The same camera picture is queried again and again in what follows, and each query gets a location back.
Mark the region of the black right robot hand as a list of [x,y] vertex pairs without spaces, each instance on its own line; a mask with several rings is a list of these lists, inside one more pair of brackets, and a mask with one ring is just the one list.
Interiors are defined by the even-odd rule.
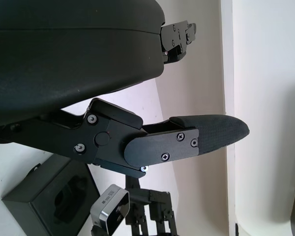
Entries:
[[125,220],[133,236],[148,236],[145,206],[156,223],[158,236],[177,236],[175,215],[169,192],[142,189],[139,180],[126,176],[126,188],[110,185],[90,209],[92,236],[111,236]]

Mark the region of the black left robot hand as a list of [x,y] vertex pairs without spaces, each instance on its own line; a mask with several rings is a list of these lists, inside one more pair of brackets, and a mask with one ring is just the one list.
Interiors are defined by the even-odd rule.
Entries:
[[181,60],[196,24],[167,25],[154,0],[0,0],[0,144],[17,143],[130,177],[249,134],[227,115],[145,125],[99,98]]

